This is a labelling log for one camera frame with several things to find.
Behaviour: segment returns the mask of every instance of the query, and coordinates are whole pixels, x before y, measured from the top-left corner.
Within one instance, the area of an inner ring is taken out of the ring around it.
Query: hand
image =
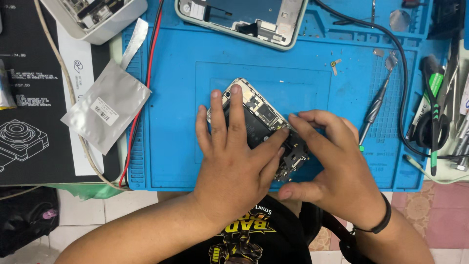
[[[290,114],[288,119],[324,170],[311,182],[285,184],[279,198],[311,202],[364,230],[377,226],[386,204],[358,148],[358,130],[327,111],[311,110],[298,116]],[[327,138],[314,128],[325,129]]]
[[[207,109],[199,106],[196,134],[204,153],[193,192],[204,214],[220,228],[252,209],[267,194],[280,157],[280,148],[289,129],[280,129],[267,141],[251,150],[247,143],[242,89],[231,87],[229,127],[221,102],[220,90],[213,90],[212,136],[207,129]]]

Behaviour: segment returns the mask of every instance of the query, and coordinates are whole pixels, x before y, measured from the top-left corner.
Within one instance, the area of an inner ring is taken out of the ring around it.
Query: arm
[[[204,159],[194,191],[102,225],[68,246],[57,264],[155,264],[215,236],[262,200],[279,166],[288,129],[251,150],[241,87],[231,88],[228,129],[219,90],[212,91],[211,107],[211,136],[207,109],[200,106],[197,115]]]
[[[346,119],[312,110],[290,115],[291,125],[324,166],[313,181],[285,184],[281,199],[312,202],[357,227],[370,230],[384,218],[386,204],[358,149],[358,131]],[[327,139],[314,128],[325,129]],[[378,264],[434,263],[420,234],[393,209],[388,226],[378,234],[356,232],[359,249]]]

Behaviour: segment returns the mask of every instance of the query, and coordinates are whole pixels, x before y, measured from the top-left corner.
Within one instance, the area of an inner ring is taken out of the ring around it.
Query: black wire
[[[158,23],[158,17],[159,15],[161,14],[161,10],[162,10],[162,7],[163,7],[163,2],[165,0],[161,0],[159,2],[159,6],[158,6],[158,10],[156,12],[156,17],[155,17],[155,22],[153,23],[153,30],[151,31],[151,38],[150,38],[150,45],[149,45],[149,52],[148,52],[148,58],[147,58],[147,71],[150,67],[150,49],[151,47],[153,46],[153,41],[154,41],[154,38],[155,38],[155,34],[156,34],[156,27],[157,27],[157,23]],[[145,78],[145,83],[147,84],[148,83],[148,78],[150,77],[149,74],[146,75],[146,78]],[[136,124],[135,124],[135,128],[134,128],[134,132],[132,134],[132,142],[130,144],[130,146],[133,147],[134,145],[134,142],[135,142],[135,135],[137,134],[137,130],[138,130],[138,125],[140,124],[140,115],[138,116],[137,118],[137,121],[136,121]],[[128,180],[127,180],[127,171],[125,171],[125,175],[124,175],[124,181],[125,181],[125,185],[126,186],[129,186],[129,183],[128,183]]]
[[[153,23],[153,30],[151,32],[151,38],[150,38],[150,45],[148,46],[148,49],[149,49],[149,52],[148,52],[148,58],[147,58],[147,71],[150,67],[150,49],[151,47],[153,46],[153,39],[155,38],[155,32],[156,32],[156,25],[158,23],[158,17],[159,15],[161,14],[161,10],[163,8],[163,2],[165,0],[160,0],[159,2],[159,6],[158,6],[158,11],[156,12],[156,17],[155,17],[155,22]],[[149,74],[147,74],[146,78],[145,78],[145,84],[148,83],[148,78],[150,77]]]
[[[365,26],[369,26],[369,27],[374,27],[374,28],[377,28],[379,30],[381,30],[384,34],[388,35],[393,41],[394,43],[396,44],[397,48],[399,49],[399,53],[401,54],[401,57],[402,57],[402,67],[404,68],[404,87],[402,89],[402,100],[401,100],[401,106],[399,108],[399,122],[398,122],[398,126],[399,126],[399,137],[401,138],[401,141],[404,143],[404,145],[409,148],[412,152],[416,153],[416,154],[419,154],[421,156],[424,156],[424,157],[430,157],[430,155],[426,154],[426,153],[423,153],[423,152],[420,152],[418,150],[416,150],[415,148],[413,148],[409,142],[406,140],[406,137],[404,135],[404,110],[405,110],[405,105],[406,105],[406,100],[407,100],[407,86],[408,86],[408,71],[407,71],[407,60],[406,60],[406,56],[404,54],[404,49],[402,48],[402,45],[401,43],[399,42],[399,40],[397,39],[397,37],[392,34],[392,32],[390,32],[388,29],[378,25],[378,24],[374,24],[374,23],[370,23],[370,22],[366,22],[366,21],[363,21],[363,20],[359,20],[359,19],[356,19],[356,18],[353,18],[353,17],[349,17],[349,16],[346,16],[342,13],[339,13],[337,11],[335,11],[334,9],[328,7],[327,5],[325,5],[323,2],[321,2],[320,0],[314,0],[322,9],[326,10],[327,12],[335,15],[335,16],[338,16],[342,19],[346,19],[346,20],[349,20],[349,21],[352,21],[354,23],[358,23],[358,24],[362,24],[362,25],[365,25]],[[438,156],[438,159],[454,159],[454,158],[464,158],[464,157],[469,157],[469,154],[466,154],[466,155],[448,155],[448,156]]]

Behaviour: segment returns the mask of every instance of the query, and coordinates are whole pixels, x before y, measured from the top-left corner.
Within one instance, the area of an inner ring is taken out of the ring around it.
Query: screwdriver
[[[370,129],[371,125],[375,122],[375,119],[378,116],[379,109],[381,108],[381,105],[383,104],[384,95],[386,94],[387,85],[389,84],[389,79],[391,78],[391,74],[396,64],[397,64],[397,58],[394,53],[391,53],[389,57],[386,59],[386,68],[389,70],[389,73],[386,78],[386,82],[379,89],[375,98],[371,102],[370,109],[368,110],[368,115],[365,118],[365,127],[363,128],[362,135],[360,136],[360,140],[358,142],[361,152],[365,150],[365,147],[362,145],[363,141],[365,140],[368,130]]]

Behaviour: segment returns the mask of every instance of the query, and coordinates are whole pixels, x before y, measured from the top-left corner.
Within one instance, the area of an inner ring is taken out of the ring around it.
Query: phone screen assembly
[[[280,50],[295,44],[308,0],[176,0],[187,22]]]
[[[280,159],[280,165],[274,177],[276,181],[290,181],[290,173],[299,169],[305,161],[310,159],[306,142],[300,138],[290,123],[243,78],[235,79],[222,94],[227,127],[229,125],[230,90],[234,84],[238,84],[242,88],[244,119],[246,121],[248,146],[251,149],[266,141],[278,129],[282,127],[290,129],[290,135],[282,144],[285,152]],[[211,109],[208,109],[207,121],[209,123],[210,119]]]

